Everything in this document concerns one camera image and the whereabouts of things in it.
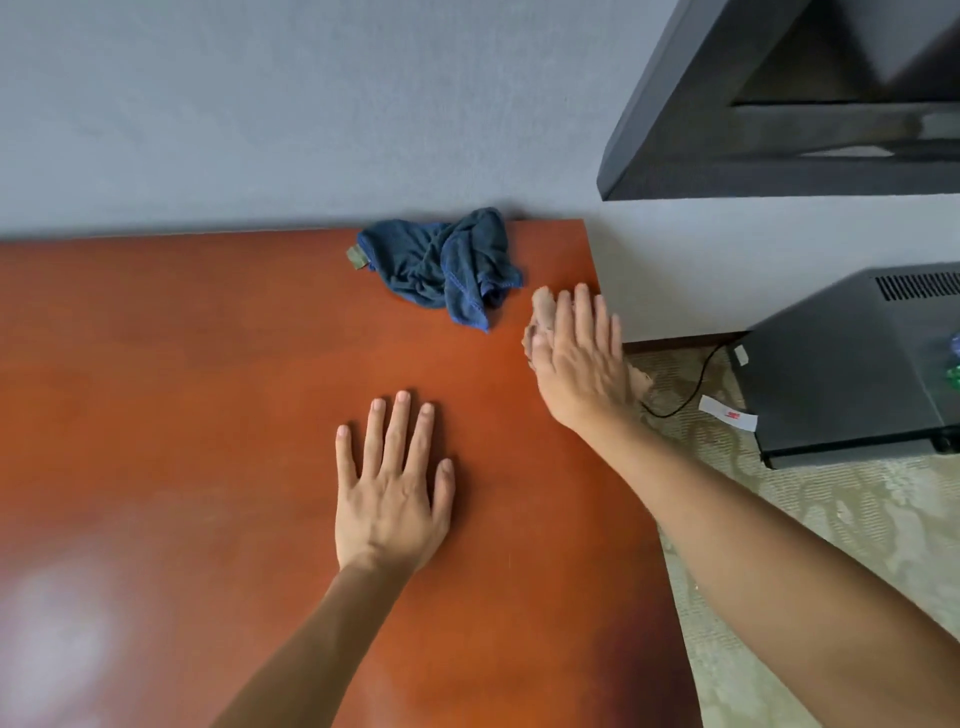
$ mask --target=carpet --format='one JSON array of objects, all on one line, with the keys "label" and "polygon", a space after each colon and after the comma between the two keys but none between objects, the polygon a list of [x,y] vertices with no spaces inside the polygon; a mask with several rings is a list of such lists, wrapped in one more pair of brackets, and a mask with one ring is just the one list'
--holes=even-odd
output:
[{"label": "carpet", "polygon": [[[650,406],[667,412],[686,399],[708,352],[632,356],[656,379]],[[723,352],[710,362],[702,393],[743,405]],[[698,411],[698,401],[668,420],[645,417],[664,436],[842,548],[960,638],[960,456],[770,471],[759,461],[751,433]],[[707,606],[669,540],[660,537],[704,728],[818,725]]]}]

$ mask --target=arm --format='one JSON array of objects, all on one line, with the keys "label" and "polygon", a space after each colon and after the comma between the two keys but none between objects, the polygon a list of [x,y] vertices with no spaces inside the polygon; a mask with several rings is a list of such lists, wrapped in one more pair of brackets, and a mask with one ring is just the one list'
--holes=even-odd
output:
[{"label": "arm", "polygon": [[627,481],[711,607],[825,726],[960,724],[960,644],[899,592],[632,414],[619,322],[585,286],[538,334],[543,399]]},{"label": "arm", "polygon": [[443,541],[453,504],[453,466],[437,469],[431,509],[426,466],[433,407],[420,409],[406,466],[410,396],[396,396],[384,442],[386,402],[371,406],[358,478],[349,428],[337,431],[335,541],[340,573],[317,610],[264,665],[214,728],[329,726],[347,685],[413,573]]}]

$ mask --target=blue towel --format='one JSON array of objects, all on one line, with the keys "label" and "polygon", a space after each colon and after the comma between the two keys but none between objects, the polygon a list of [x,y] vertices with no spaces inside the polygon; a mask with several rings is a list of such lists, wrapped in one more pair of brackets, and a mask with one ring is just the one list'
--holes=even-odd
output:
[{"label": "blue towel", "polygon": [[457,223],[385,220],[357,244],[394,293],[425,308],[446,308],[457,324],[490,330],[486,307],[499,308],[523,275],[507,254],[507,230],[494,207]]}]

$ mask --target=sticker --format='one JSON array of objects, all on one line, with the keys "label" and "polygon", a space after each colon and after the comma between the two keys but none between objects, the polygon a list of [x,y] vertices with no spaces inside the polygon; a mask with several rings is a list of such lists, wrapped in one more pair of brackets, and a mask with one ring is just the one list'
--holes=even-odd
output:
[{"label": "sticker", "polygon": [[367,254],[363,252],[363,248],[359,245],[354,245],[347,251],[347,257],[350,260],[350,263],[353,264],[353,267],[356,270],[360,270],[368,265],[370,265],[370,259],[367,258]]},{"label": "sticker", "polygon": [[703,395],[700,397],[700,411],[713,415],[717,420],[721,420],[728,425],[733,425],[737,429],[745,429],[747,432],[756,432],[756,415],[749,412],[740,412],[739,410],[728,407],[722,401],[717,401],[713,397]]}]

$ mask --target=electrical cord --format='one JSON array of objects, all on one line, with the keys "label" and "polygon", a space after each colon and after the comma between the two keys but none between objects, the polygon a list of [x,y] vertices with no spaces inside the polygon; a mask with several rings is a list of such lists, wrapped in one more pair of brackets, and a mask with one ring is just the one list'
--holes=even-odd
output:
[{"label": "electrical cord", "polygon": [[686,407],[688,404],[690,404],[690,403],[693,401],[693,398],[697,396],[697,392],[700,391],[700,388],[701,388],[701,387],[703,386],[703,384],[704,384],[704,377],[707,375],[707,364],[710,363],[710,360],[713,358],[713,355],[716,354],[717,352],[719,352],[719,351],[720,351],[721,349],[723,349],[725,346],[727,346],[727,345],[726,345],[726,344],[717,344],[717,345],[713,348],[713,351],[710,352],[709,354],[707,354],[707,358],[704,359],[704,366],[703,366],[703,367],[701,368],[701,370],[700,370],[700,378],[697,379],[697,386],[693,388],[693,392],[690,394],[689,397],[686,398],[686,400],[684,400],[684,403],[681,404],[679,407],[677,407],[673,412],[668,412],[668,413],[665,414],[665,415],[661,415],[660,413],[654,412],[652,409],[650,409],[650,407],[648,407],[648,406],[646,405],[646,402],[641,402],[640,404],[643,405],[643,409],[645,409],[645,410],[646,410],[647,412],[649,412],[651,415],[653,415],[654,417],[656,417],[656,418],[658,418],[658,419],[660,419],[660,420],[666,420],[668,417],[673,417],[675,414],[677,414],[678,412],[680,412],[680,410],[682,410],[684,407]]}]

